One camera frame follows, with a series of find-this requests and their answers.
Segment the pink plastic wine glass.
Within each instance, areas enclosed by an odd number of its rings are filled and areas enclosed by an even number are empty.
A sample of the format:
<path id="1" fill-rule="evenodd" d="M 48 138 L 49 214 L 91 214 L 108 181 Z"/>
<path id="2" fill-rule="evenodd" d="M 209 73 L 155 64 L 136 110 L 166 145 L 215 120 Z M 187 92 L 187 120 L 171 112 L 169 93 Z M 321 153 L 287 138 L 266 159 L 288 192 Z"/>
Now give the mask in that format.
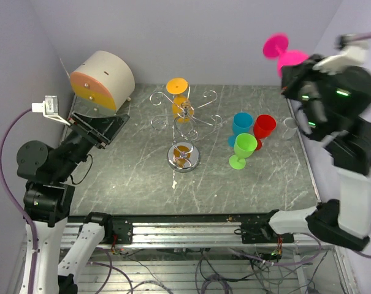
<path id="1" fill-rule="evenodd" d="M 277 60 L 277 74 L 280 78 L 284 66 L 296 66 L 309 57 L 302 51 L 289 50 L 289 39 L 285 33 L 271 35 L 264 43 L 262 53 L 267 59 Z"/>

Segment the clear wine glass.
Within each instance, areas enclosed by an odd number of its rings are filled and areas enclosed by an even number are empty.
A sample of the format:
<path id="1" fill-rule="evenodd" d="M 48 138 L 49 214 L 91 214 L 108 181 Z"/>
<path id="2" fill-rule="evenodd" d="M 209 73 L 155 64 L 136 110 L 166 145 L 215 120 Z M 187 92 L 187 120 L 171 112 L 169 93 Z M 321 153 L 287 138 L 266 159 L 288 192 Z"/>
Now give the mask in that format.
<path id="1" fill-rule="evenodd" d="M 283 140 L 291 139 L 297 132 L 297 123 L 294 118 L 286 118 L 282 122 L 281 138 Z"/>

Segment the red plastic wine glass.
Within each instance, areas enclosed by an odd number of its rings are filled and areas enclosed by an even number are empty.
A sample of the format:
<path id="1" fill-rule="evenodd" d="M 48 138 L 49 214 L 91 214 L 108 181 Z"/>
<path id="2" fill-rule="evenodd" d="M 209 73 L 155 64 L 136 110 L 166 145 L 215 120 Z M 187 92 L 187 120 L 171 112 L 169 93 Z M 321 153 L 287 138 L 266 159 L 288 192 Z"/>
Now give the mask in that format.
<path id="1" fill-rule="evenodd" d="M 267 138 L 275 130 L 276 126 L 277 122 L 271 115 L 263 114 L 256 118 L 253 126 L 253 135 L 257 141 L 256 150 L 262 148 L 262 139 Z"/>

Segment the orange plastic wine glass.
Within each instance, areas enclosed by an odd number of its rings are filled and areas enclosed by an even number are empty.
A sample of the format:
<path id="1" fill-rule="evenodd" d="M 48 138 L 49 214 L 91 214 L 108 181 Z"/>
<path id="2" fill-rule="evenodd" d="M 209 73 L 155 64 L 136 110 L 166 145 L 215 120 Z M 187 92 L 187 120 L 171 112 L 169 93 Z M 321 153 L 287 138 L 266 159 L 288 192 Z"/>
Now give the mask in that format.
<path id="1" fill-rule="evenodd" d="M 172 114 L 179 123 L 189 122 L 189 114 L 193 114 L 189 99 L 183 94 L 188 90 L 188 82 L 184 78 L 173 78 L 166 84 L 166 90 L 173 95 Z"/>

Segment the blue plastic wine glass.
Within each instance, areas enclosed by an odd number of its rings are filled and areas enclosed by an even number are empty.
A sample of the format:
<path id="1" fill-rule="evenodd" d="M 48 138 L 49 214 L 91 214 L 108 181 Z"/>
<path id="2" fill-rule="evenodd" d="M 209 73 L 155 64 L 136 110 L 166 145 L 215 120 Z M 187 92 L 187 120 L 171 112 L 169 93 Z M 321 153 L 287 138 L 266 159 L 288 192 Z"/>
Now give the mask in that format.
<path id="1" fill-rule="evenodd" d="M 240 112 L 234 115 L 232 120 L 233 134 L 228 138 L 228 144 L 231 148 L 234 147 L 235 139 L 242 133 L 249 133 L 253 125 L 253 117 L 246 112 Z"/>

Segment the green plastic wine glass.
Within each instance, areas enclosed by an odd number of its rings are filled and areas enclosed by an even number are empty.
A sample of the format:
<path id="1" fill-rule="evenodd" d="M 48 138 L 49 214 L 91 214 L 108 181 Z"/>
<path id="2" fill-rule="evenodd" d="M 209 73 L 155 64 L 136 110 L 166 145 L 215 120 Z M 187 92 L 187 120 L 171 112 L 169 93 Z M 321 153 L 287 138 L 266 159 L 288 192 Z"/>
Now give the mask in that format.
<path id="1" fill-rule="evenodd" d="M 229 158 L 229 165 L 235 170 L 245 168 L 246 159 L 254 153 L 257 146 L 257 139 L 252 134 L 239 134 L 235 138 L 234 155 Z"/>

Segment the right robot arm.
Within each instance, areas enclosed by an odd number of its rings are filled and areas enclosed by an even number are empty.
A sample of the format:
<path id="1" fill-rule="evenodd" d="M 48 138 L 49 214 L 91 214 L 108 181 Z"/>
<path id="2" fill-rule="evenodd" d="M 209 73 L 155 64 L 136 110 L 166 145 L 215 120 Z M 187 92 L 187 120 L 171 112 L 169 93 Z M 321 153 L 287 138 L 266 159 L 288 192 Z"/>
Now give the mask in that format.
<path id="1" fill-rule="evenodd" d="M 281 68 L 283 97 L 300 103 L 308 139 L 322 142 L 338 173 L 340 196 L 308 209 L 275 210 L 259 228 L 270 243 L 285 233 L 310 234 L 321 241 L 362 251 L 371 233 L 371 122 L 362 113 L 371 104 L 371 72 L 345 65 L 317 69 L 320 55 Z"/>

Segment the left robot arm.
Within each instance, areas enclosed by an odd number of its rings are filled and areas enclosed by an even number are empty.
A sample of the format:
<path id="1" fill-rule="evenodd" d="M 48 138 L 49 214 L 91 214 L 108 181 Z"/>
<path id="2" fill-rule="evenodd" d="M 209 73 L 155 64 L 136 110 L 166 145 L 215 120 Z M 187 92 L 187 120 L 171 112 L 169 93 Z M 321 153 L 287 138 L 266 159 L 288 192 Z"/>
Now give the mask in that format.
<path id="1" fill-rule="evenodd" d="M 80 236 L 59 261 L 76 186 L 66 181 L 93 148 L 111 144 L 128 120 L 129 115 L 93 118 L 72 113 L 70 131 L 58 147 L 33 140 L 18 150 L 17 175 L 27 180 L 23 211 L 31 220 L 26 225 L 28 250 L 21 293 L 77 293 L 80 273 L 96 246 L 112 241 L 113 217 L 89 213 Z"/>

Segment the chrome wine glass rack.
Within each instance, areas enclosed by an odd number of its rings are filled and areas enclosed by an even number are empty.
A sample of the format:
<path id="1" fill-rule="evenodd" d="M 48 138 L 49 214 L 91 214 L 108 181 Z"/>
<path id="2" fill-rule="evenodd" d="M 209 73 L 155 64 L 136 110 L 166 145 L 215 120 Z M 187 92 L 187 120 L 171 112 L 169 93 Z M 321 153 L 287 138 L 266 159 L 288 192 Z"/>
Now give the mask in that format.
<path id="1" fill-rule="evenodd" d="M 169 119 L 173 119 L 174 138 L 167 152 L 167 163 L 175 172 L 191 172 L 200 163 L 201 154 L 195 145 L 199 137 L 198 125 L 216 128 L 223 122 L 222 117 L 218 114 L 211 115 L 210 122 L 195 116 L 197 110 L 211 105 L 217 100 L 218 95 L 214 90 L 208 90 L 203 93 L 203 98 L 207 99 L 206 103 L 194 107 L 188 97 L 183 102 L 176 103 L 173 98 L 160 91 L 149 96 L 150 103 L 156 107 L 162 105 L 164 100 L 168 100 L 176 108 L 173 114 L 156 115 L 150 120 L 150 125 L 154 130 L 162 131 L 168 126 Z"/>

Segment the round mini drawer cabinet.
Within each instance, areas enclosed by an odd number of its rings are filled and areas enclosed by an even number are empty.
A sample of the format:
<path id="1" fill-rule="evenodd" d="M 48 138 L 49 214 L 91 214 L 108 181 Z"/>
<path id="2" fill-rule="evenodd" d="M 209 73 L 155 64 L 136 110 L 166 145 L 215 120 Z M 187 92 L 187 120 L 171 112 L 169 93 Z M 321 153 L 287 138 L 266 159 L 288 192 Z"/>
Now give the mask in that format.
<path id="1" fill-rule="evenodd" d="M 94 113 L 112 116 L 131 100 L 135 79 L 130 67 L 118 56 L 103 50 L 94 52 L 70 74 L 77 97 Z"/>

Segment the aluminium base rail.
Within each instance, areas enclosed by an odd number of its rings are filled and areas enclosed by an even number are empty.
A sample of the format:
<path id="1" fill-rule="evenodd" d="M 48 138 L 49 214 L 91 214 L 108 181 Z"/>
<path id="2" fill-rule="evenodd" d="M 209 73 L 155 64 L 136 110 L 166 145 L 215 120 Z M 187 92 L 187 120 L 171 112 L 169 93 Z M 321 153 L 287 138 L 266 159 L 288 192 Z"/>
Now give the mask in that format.
<path id="1" fill-rule="evenodd" d="M 248 247 L 284 244 L 314 245 L 309 236 L 278 234 L 267 225 L 271 213 L 140 215 L 112 217 L 111 236 L 100 242 L 122 249 Z"/>

